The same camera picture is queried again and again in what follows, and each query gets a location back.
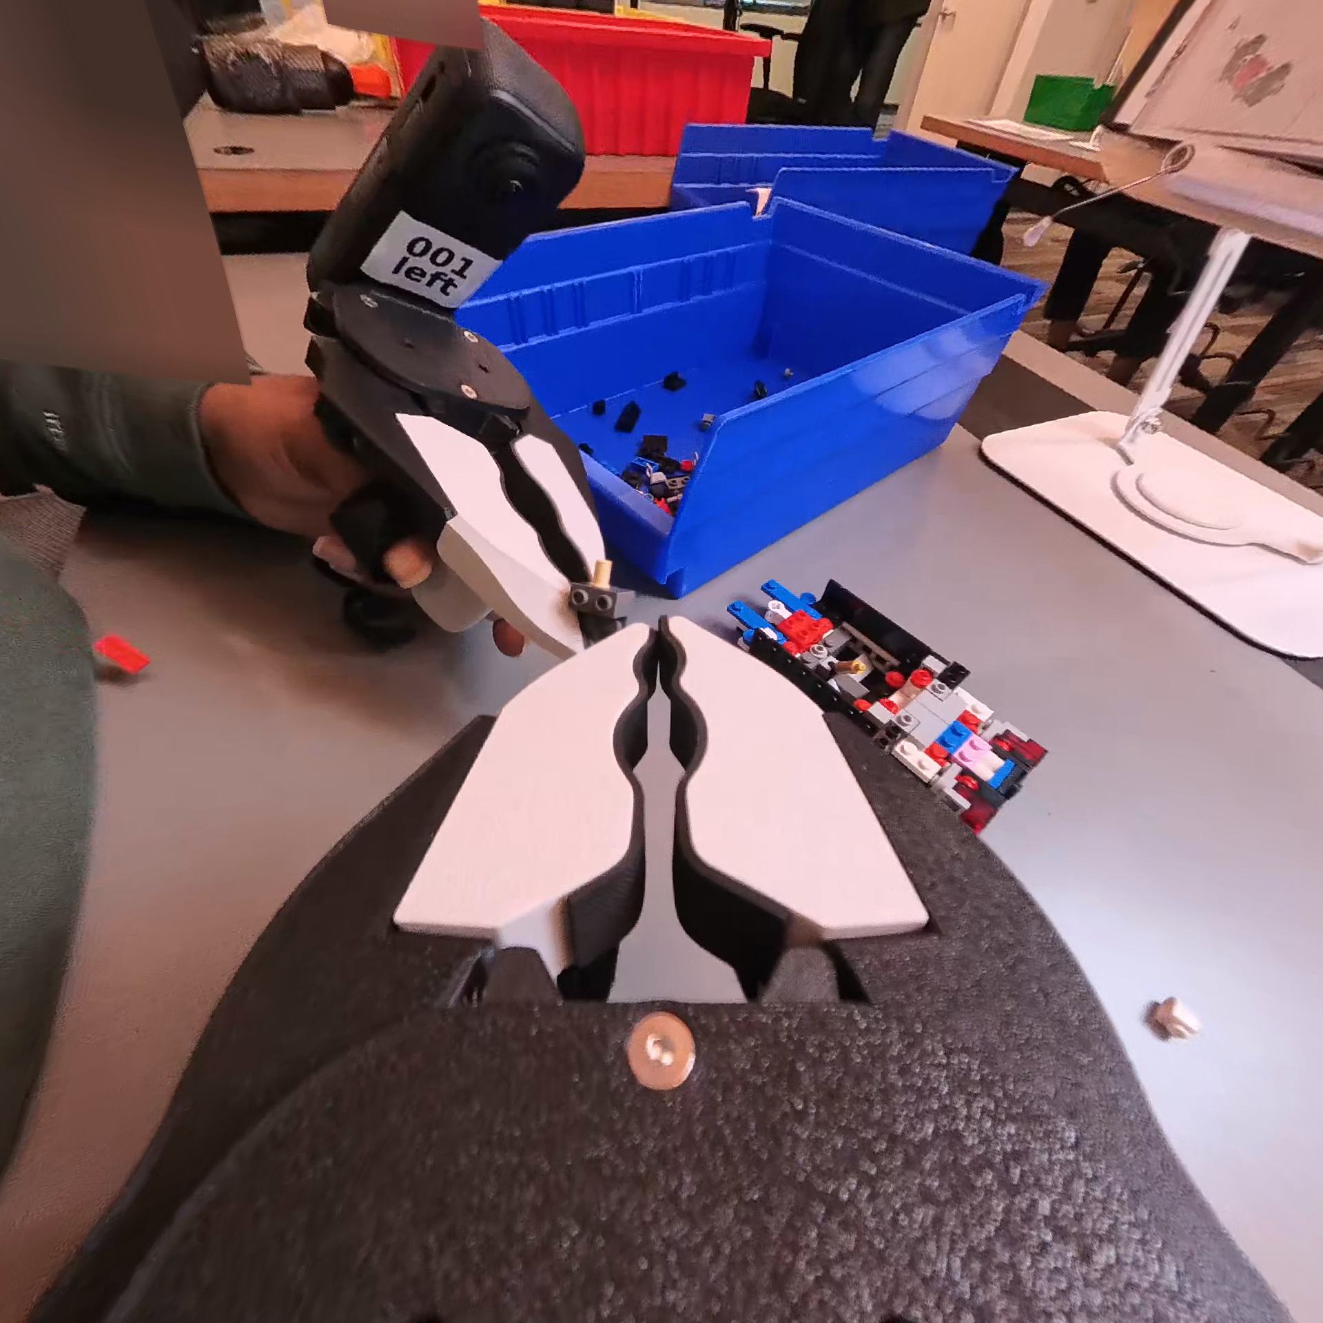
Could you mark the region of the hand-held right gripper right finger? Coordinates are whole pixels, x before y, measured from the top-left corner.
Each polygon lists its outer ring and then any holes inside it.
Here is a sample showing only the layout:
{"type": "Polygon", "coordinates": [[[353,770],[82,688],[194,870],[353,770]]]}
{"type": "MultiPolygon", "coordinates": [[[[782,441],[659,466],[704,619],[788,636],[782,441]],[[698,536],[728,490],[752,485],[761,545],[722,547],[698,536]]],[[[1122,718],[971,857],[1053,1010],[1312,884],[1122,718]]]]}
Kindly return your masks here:
{"type": "Polygon", "coordinates": [[[826,715],[686,618],[665,618],[673,836],[684,931],[739,983],[790,948],[922,933],[930,911],[826,715]]]}

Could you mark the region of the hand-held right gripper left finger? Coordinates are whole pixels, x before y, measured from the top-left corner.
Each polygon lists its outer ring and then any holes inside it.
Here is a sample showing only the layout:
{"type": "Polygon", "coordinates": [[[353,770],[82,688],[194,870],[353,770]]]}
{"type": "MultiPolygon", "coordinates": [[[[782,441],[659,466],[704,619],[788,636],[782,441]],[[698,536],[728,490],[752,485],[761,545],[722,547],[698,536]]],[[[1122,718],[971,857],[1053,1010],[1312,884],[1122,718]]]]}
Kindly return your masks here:
{"type": "Polygon", "coordinates": [[[538,951],[552,977],[618,948],[641,907],[654,632],[635,622],[520,690],[407,885],[405,933],[538,951]]]}

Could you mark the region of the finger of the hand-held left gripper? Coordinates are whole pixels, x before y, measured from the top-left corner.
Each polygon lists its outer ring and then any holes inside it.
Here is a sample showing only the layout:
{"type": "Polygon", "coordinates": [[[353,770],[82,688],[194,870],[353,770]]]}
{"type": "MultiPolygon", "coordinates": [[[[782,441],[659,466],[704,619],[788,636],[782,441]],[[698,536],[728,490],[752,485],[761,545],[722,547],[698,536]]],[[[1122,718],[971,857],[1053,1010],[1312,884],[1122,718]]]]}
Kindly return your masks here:
{"type": "Polygon", "coordinates": [[[424,610],[446,630],[493,613],[553,657],[583,652],[564,578],[503,493],[503,446],[493,452],[438,419],[399,414],[397,422],[451,510],[437,540],[440,562],[473,600],[429,591],[424,610]]]}
{"type": "Polygon", "coordinates": [[[582,471],[569,452],[517,427],[503,440],[503,493],[517,517],[533,531],[536,548],[567,584],[583,583],[605,542],[582,482],[582,471]]]}

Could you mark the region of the small lego bricks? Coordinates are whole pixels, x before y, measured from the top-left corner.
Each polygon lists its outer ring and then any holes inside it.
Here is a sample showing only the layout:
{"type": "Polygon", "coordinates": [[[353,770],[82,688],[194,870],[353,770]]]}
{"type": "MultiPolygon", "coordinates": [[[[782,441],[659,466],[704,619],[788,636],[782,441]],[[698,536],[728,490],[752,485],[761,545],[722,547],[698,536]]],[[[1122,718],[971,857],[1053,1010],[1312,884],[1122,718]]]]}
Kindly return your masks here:
{"type": "Polygon", "coordinates": [[[774,375],[676,369],[643,386],[599,394],[561,424],[583,455],[675,517],[719,424],[769,402],[786,383],[774,375]]]}

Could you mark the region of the partly built lego car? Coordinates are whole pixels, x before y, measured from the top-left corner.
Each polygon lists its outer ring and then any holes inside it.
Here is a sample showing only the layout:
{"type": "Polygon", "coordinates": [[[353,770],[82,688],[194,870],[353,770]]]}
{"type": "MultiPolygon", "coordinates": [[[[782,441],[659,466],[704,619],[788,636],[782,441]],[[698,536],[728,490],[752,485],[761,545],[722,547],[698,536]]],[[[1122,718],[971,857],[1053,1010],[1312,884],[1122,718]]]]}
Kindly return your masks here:
{"type": "Polygon", "coordinates": [[[826,715],[845,717],[980,835],[1048,758],[1048,748],[977,699],[971,673],[934,652],[840,581],[819,594],[779,581],[763,605],[727,611],[738,644],[826,715]]]}

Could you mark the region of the blue plastic bin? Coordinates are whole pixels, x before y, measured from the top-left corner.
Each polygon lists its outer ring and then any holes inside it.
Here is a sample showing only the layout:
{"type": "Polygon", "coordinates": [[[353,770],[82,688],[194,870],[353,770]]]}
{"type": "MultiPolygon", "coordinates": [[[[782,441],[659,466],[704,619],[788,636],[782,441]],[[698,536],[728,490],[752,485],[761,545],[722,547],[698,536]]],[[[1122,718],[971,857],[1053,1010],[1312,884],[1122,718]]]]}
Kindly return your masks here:
{"type": "Polygon", "coordinates": [[[794,202],[972,255],[1015,169],[859,126],[689,125],[670,210],[794,202]]]}
{"type": "Polygon", "coordinates": [[[531,236],[459,310],[552,421],[671,370],[785,377],[675,517],[585,455],[608,553],[682,597],[942,444],[1043,284],[793,202],[531,236]]]}

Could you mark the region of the person's left forearm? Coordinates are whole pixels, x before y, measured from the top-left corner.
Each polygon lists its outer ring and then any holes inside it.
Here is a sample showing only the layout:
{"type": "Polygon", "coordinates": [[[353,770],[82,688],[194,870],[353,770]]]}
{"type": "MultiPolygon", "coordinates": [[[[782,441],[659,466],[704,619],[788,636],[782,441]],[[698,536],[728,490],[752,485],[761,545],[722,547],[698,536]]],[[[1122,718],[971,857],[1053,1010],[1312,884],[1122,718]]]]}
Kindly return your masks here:
{"type": "Polygon", "coordinates": [[[207,454],[210,384],[2,364],[2,493],[245,520],[207,454]]]}

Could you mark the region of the person's left hand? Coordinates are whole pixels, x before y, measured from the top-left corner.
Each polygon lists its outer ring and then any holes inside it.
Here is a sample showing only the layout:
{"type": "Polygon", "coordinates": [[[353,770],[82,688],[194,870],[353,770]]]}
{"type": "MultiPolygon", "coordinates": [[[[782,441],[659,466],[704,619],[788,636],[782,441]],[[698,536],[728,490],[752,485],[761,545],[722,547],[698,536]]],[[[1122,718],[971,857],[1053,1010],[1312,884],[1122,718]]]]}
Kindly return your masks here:
{"type": "Polygon", "coordinates": [[[311,542],[339,575],[367,583],[333,515],[371,476],[326,436],[311,375],[256,375],[248,386],[215,384],[197,405],[210,470],[248,517],[311,542]]]}

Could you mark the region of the neighbouring wooden desk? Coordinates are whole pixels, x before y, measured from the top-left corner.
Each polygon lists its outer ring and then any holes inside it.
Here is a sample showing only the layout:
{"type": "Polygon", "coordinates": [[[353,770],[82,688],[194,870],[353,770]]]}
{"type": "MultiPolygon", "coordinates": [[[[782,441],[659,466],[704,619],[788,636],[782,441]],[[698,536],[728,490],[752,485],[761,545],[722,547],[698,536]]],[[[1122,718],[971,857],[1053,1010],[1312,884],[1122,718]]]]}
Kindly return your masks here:
{"type": "MultiPolygon", "coordinates": [[[[202,98],[185,120],[204,199],[224,213],[331,211],[393,112],[352,104],[300,115],[240,114],[202,98]]],[[[591,156],[563,210],[664,210],[675,158],[591,156]]]]}

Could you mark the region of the red plastic bin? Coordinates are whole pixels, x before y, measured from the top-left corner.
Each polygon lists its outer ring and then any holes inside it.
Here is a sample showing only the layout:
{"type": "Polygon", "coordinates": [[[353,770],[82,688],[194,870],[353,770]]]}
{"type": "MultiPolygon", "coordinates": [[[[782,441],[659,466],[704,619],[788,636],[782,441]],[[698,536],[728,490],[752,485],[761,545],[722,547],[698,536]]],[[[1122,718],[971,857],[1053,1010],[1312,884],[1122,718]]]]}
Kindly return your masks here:
{"type": "Polygon", "coordinates": [[[675,158],[689,125],[742,125],[769,38],[629,11],[481,3],[567,93],[588,156],[675,158]]]}

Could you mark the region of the person's green sweatshirt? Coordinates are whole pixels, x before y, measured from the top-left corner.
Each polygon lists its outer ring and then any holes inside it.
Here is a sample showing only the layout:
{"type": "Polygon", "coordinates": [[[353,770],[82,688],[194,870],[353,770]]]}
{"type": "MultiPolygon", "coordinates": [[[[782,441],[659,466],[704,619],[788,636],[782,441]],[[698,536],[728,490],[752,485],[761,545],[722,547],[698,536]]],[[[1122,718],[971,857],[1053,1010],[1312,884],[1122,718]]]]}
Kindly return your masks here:
{"type": "Polygon", "coordinates": [[[97,696],[86,619],[2,550],[2,1170],[40,1085],[84,898],[97,696]]]}

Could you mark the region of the white book stand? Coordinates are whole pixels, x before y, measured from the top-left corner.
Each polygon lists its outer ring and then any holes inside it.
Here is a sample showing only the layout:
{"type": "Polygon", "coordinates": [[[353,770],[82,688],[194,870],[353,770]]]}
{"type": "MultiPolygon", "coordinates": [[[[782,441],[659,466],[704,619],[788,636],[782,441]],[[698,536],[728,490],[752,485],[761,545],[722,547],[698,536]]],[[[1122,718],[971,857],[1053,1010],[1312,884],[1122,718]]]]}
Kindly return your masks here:
{"type": "Polygon", "coordinates": [[[1128,418],[1089,411],[1005,430],[982,455],[1242,640],[1320,660],[1320,515],[1164,430],[1180,369],[1249,240],[1218,232],[1128,418]]]}

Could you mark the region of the green plastic bin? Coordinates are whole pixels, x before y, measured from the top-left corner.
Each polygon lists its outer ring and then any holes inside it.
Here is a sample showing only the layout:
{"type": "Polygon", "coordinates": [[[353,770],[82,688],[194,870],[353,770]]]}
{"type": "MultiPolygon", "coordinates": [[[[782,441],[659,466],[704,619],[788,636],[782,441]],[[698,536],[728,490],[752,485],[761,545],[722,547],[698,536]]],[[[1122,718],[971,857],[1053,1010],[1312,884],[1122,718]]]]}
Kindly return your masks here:
{"type": "Polygon", "coordinates": [[[1089,134],[1098,128],[1116,92],[1116,84],[1092,77],[1038,74],[1023,121],[1068,134],[1089,134]]]}

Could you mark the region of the open instruction booklet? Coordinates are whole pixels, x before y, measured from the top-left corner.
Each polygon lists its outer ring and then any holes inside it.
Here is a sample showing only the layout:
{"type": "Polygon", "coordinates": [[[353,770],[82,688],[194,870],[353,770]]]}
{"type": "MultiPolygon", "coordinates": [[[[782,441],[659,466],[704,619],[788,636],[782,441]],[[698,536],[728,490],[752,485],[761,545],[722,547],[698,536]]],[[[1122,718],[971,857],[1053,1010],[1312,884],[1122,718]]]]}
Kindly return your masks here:
{"type": "Polygon", "coordinates": [[[1188,200],[1320,230],[1322,3],[1179,3],[1101,125],[1183,155],[1188,200]]]}

